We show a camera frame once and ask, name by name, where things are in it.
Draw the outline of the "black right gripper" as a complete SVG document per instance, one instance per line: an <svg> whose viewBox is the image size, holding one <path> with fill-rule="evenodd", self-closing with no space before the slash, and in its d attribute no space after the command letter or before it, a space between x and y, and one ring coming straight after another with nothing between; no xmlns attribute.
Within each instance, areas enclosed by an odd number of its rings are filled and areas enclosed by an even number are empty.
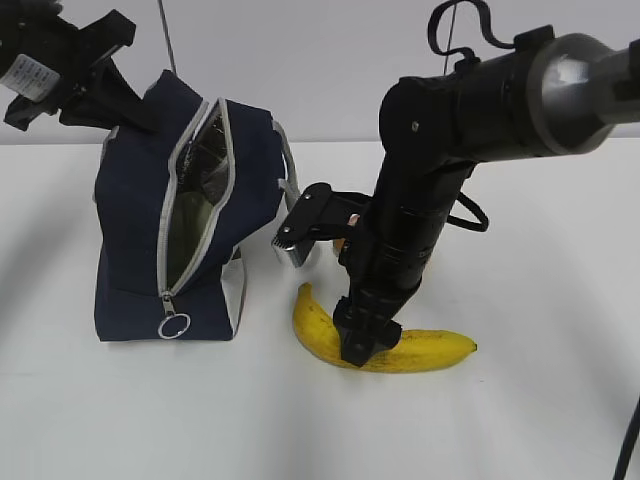
<svg viewBox="0 0 640 480"><path fill-rule="evenodd" d="M334 309L333 325L340 359L360 368L399 343L401 325L393 318L422 282L450 203L381 205L369 199L357 213L339 256L349 275L349 292Z"/></svg>

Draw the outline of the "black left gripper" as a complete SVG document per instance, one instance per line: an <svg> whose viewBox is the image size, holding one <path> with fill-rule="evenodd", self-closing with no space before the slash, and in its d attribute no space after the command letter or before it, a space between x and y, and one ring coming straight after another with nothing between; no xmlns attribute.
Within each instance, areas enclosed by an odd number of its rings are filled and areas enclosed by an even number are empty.
<svg viewBox="0 0 640 480"><path fill-rule="evenodd" d="M136 25L117 10L77 25L60 1L1 3L1 86L15 94L7 125L26 131L40 116L64 126L157 132L153 109L130 87L110 58L130 47ZM94 66L78 86L79 58Z"/></svg>

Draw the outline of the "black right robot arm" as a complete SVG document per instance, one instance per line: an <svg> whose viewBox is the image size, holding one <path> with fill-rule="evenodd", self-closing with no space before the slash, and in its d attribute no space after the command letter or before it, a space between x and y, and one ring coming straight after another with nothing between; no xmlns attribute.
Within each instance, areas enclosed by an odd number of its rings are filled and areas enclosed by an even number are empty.
<svg viewBox="0 0 640 480"><path fill-rule="evenodd" d="M350 278L333 314L341 358L359 367L396 346L395 316L478 164L585 154L638 119L638 43L614 50L550 27L452 74L399 79L379 110L385 156L373 196L339 257Z"/></svg>

